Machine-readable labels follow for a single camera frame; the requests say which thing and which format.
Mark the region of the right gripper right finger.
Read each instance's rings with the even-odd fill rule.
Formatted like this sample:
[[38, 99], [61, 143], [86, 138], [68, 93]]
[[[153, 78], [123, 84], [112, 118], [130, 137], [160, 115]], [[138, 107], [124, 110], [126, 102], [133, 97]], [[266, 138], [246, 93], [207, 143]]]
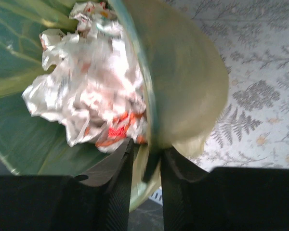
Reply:
[[160, 173], [167, 231], [289, 231], [289, 169], [208, 172], [170, 148]]

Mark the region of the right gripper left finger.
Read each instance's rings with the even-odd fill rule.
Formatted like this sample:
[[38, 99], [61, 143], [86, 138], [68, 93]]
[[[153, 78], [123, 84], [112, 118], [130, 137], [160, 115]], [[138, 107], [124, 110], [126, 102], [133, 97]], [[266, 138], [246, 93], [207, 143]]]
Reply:
[[0, 231], [125, 231], [134, 142], [76, 177], [0, 176]]

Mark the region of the teal plastic trash bin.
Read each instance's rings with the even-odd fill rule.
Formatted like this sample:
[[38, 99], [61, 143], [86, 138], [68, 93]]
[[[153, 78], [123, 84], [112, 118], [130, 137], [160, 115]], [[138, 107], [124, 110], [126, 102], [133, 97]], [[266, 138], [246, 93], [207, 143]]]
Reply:
[[[32, 116], [22, 97], [36, 77], [54, 70], [42, 68], [40, 34], [47, 29], [74, 33], [78, 22], [69, 14], [76, 3], [88, 1], [104, 1], [115, 11], [133, 50], [114, 0], [0, 0], [0, 161], [12, 174], [77, 175], [109, 154], [92, 142], [69, 146], [65, 126]], [[148, 183], [142, 182], [147, 141], [136, 145], [130, 210], [161, 186], [158, 170]]]

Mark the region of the yellow translucent trash bag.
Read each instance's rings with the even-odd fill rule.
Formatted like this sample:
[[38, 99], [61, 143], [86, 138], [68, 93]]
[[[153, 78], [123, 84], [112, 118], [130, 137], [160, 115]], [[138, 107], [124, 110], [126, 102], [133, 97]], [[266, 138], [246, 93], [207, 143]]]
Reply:
[[160, 170], [159, 152], [203, 152], [228, 96], [228, 72], [211, 40], [160, 0], [116, 0], [144, 81], [148, 157], [142, 182]]

